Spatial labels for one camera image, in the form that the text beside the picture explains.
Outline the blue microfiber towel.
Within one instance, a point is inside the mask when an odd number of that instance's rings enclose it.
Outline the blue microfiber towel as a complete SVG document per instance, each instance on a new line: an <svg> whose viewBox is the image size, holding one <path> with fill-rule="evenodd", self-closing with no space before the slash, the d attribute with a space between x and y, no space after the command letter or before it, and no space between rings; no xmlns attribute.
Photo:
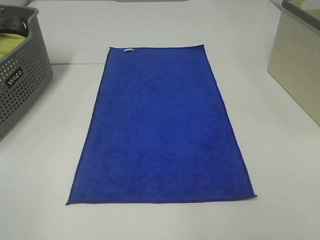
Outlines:
<svg viewBox="0 0 320 240"><path fill-rule="evenodd" d="M205 47L110 48L67 204L254 197Z"/></svg>

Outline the grey perforated laundry basket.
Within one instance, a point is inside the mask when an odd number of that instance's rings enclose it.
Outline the grey perforated laundry basket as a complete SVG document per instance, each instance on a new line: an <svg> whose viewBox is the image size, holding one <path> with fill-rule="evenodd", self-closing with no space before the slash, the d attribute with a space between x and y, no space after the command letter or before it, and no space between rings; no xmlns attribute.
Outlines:
<svg viewBox="0 0 320 240"><path fill-rule="evenodd" d="M0 59L0 137L20 121L45 90L53 70L33 7L2 5L0 19L17 16L28 29L26 39Z"/></svg>

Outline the beige plastic storage bin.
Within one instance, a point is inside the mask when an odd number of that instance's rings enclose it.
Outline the beige plastic storage bin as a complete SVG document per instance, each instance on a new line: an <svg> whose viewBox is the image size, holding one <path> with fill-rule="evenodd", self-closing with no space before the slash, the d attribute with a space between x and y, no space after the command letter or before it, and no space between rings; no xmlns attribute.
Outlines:
<svg viewBox="0 0 320 240"><path fill-rule="evenodd" d="M320 103L320 2L284 0L268 72L301 105Z"/></svg>

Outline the yellow-green towel in basket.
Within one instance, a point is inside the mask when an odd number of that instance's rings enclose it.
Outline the yellow-green towel in basket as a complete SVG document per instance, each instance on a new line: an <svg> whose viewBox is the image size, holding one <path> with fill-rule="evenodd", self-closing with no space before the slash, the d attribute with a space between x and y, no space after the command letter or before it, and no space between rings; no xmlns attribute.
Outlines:
<svg viewBox="0 0 320 240"><path fill-rule="evenodd" d="M26 37L13 34L13 33L1 33L0 34L0 58L4 58L12 50L14 50L19 44L21 44Z"/></svg>

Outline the black cloth in basket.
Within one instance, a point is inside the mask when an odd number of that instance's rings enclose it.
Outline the black cloth in basket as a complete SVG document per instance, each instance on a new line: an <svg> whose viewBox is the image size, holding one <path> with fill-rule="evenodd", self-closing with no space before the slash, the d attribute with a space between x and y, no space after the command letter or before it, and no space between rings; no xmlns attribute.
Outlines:
<svg viewBox="0 0 320 240"><path fill-rule="evenodd" d="M27 25L18 16L5 17L0 19L1 34L15 34L23 37L29 35Z"/></svg>

